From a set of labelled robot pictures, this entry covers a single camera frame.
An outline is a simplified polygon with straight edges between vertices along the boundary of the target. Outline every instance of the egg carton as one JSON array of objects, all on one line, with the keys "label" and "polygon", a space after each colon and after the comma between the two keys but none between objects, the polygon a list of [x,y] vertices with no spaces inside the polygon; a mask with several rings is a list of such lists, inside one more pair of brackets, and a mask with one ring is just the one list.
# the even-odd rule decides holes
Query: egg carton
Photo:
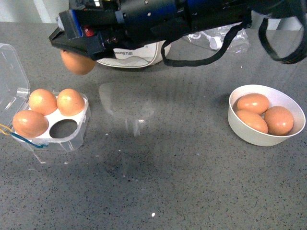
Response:
[{"label": "egg carton", "polygon": [[[83,136],[86,130],[86,126],[89,118],[91,117],[91,110],[88,103],[87,97],[80,93],[85,102],[84,109],[74,116],[64,116],[60,113],[59,109],[56,109],[53,113],[45,116],[45,118],[49,122],[48,129],[40,136],[36,138],[29,139],[30,142],[36,145],[46,145],[43,148],[37,148],[19,138],[14,137],[22,146],[24,146],[29,151],[34,150],[64,150],[66,152],[72,152],[77,150],[83,144]],[[24,110],[30,110],[29,103],[26,104]],[[77,123],[77,128],[68,135],[63,138],[53,138],[50,134],[53,126],[58,122],[65,121],[75,121]]]}]

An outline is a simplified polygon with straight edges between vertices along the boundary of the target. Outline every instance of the empty egg slot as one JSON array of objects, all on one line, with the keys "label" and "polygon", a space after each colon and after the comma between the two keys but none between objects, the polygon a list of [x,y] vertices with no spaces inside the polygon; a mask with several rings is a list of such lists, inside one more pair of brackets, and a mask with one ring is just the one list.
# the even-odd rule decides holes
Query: empty egg slot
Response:
[{"label": "empty egg slot", "polygon": [[72,119],[64,119],[55,123],[49,134],[52,138],[65,138],[74,133],[77,129],[78,124],[75,120]]}]

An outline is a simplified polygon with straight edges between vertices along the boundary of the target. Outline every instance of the brown egg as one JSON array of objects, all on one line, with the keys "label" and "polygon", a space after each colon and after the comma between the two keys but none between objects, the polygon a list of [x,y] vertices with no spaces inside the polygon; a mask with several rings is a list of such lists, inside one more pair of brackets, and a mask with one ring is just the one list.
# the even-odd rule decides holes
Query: brown egg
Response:
[{"label": "brown egg", "polygon": [[269,99],[260,93],[250,93],[242,96],[237,104],[238,110],[248,110],[259,115],[264,113],[269,106]]},{"label": "brown egg", "polygon": [[15,114],[13,127],[24,138],[36,138],[48,129],[47,119],[40,113],[32,110],[22,110]]},{"label": "brown egg", "polygon": [[55,95],[44,89],[38,89],[31,93],[29,106],[31,110],[39,112],[44,116],[53,113],[58,108]]},{"label": "brown egg", "polygon": [[88,57],[64,50],[61,50],[61,57],[66,68],[76,75],[85,75],[91,72],[96,64]]},{"label": "brown egg", "polygon": [[73,116],[81,112],[85,102],[81,94],[73,89],[65,89],[58,95],[58,108],[62,115]]},{"label": "brown egg", "polygon": [[273,106],[264,115],[269,133],[277,136],[287,135],[294,125],[293,115],[282,106]]},{"label": "brown egg", "polygon": [[249,127],[261,133],[268,133],[268,126],[259,114],[247,110],[239,110],[236,112],[236,115]]}]

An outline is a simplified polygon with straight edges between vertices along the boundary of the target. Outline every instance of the black strap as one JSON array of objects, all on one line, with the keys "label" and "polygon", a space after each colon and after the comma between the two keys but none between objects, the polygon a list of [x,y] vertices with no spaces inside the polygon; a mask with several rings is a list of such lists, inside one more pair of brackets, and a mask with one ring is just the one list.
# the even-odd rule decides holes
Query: black strap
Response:
[{"label": "black strap", "polygon": [[259,28],[259,39],[263,48],[275,61],[281,62],[283,64],[295,64],[307,57],[307,21],[305,18],[306,13],[306,2],[305,0],[288,0],[292,13],[300,21],[304,28],[304,34],[302,40],[297,49],[286,57],[280,58],[275,50],[271,47],[266,36],[266,31],[268,28],[268,19],[263,19],[263,22]]},{"label": "black strap", "polygon": [[231,29],[228,31],[228,33],[226,34],[226,36],[224,38],[224,42],[223,42],[221,49],[216,54],[214,54],[213,56],[211,56],[209,58],[202,59],[202,60],[189,61],[189,60],[167,59],[165,57],[164,48],[167,47],[169,44],[171,44],[173,41],[165,41],[162,45],[162,48],[161,48],[161,55],[162,55],[162,58],[163,58],[163,62],[167,66],[172,66],[172,67],[184,67],[184,66],[196,67],[196,66],[209,65],[209,64],[217,61],[218,59],[220,59],[224,55],[224,53],[227,51],[230,43],[232,42],[234,37],[237,35],[237,33],[240,30],[247,28],[248,26],[250,26],[250,20],[244,20],[241,24],[231,27]]}]

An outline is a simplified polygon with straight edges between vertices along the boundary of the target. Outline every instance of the gray countertop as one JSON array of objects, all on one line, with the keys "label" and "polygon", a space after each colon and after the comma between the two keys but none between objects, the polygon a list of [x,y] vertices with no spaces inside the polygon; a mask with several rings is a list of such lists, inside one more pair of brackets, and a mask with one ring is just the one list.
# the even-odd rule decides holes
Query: gray countertop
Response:
[{"label": "gray countertop", "polygon": [[[97,64],[80,77],[50,45],[55,28],[0,23],[0,43],[15,47],[32,91],[74,88],[88,97],[92,117],[84,144],[71,153],[35,156],[0,135],[0,229],[306,229],[306,129],[273,147],[254,146],[231,130],[227,111],[235,88],[261,84],[306,114],[307,60],[272,61],[248,30],[246,53],[209,66]],[[290,52],[297,33],[269,38]],[[210,54],[180,40],[169,58]]]}]

